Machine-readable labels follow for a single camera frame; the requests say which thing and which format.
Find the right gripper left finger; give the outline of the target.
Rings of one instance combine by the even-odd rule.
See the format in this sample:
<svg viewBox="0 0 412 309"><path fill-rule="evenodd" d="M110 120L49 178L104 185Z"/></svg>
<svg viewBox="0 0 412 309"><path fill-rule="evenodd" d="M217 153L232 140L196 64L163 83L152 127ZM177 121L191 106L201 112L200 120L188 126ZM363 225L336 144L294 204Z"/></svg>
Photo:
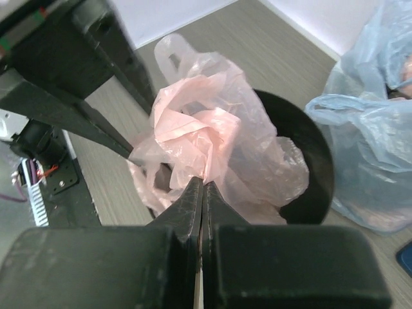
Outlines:
<svg viewBox="0 0 412 309"><path fill-rule="evenodd" d="M196 308L203 183L145 226L31 228L1 266L2 308Z"/></svg>

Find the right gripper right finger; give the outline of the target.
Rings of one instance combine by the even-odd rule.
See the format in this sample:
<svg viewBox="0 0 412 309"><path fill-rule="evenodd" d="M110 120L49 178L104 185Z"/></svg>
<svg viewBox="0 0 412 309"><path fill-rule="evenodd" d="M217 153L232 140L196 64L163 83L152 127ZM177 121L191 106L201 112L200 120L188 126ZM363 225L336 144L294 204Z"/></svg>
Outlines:
<svg viewBox="0 0 412 309"><path fill-rule="evenodd" d="M206 308L390 308L393 300L364 235L329 225L251 225L204 187Z"/></svg>

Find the pink plastic trash bag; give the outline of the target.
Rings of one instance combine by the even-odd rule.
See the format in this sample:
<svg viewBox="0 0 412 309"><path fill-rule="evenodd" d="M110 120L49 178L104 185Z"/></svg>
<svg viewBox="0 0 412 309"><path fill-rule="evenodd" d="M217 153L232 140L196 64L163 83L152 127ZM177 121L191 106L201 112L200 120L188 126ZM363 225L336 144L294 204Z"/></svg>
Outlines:
<svg viewBox="0 0 412 309"><path fill-rule="evenodd" d="M142 203L162 213L189 181L214 182L248 222L284 224L281 209L309 185L300 148L278 133L235 63L172 33L154 48L167 80L128 158Z"/></svg>

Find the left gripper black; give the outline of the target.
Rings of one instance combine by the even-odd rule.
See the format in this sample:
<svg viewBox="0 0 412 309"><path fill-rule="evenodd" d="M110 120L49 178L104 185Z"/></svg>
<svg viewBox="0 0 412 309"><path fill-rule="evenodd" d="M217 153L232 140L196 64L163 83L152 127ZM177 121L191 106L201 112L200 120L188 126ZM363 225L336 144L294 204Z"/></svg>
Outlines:
<svg viewBox="0 0 412 309"><path fill-rule="evenodd" d="M111 1L10 1L1 7L1 109L103 145L123 158L133 146L85 100L116 77L140 106L152 82Z"/></svg>

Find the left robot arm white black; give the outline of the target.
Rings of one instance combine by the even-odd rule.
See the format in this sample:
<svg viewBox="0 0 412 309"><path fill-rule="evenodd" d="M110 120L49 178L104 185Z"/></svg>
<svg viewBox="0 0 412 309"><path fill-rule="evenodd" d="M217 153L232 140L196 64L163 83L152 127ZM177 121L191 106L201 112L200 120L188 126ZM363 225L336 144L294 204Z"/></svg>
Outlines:
<svg viewBox="0 0 412 309"><path fill-rule="evenodd" d="M63 129L123 158L132 145L86 99L115 77L146 113L155 94L109 1L10 1L1 10L2 141L45 165L66 156Z"/></svg>

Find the black trash bin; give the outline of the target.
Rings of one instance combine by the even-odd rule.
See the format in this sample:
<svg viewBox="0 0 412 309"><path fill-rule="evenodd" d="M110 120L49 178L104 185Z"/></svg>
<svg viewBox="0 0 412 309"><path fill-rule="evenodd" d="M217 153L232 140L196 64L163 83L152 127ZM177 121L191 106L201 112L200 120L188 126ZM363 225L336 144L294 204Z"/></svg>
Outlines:
<svg viewBox="0 0 412 309"><path fill-rule="evenodd" d="M309 185L300 197L280 210L288 224L321 224L330 209L334 190L333 160L319 128L297 106L266 91L255 91L282 137L290 138L300 148L309 170ZM193 229L204 225L243 225L246 220L224 202L215 185L188 185L188 191L150 224L169 225L174 229Z"/></svg>

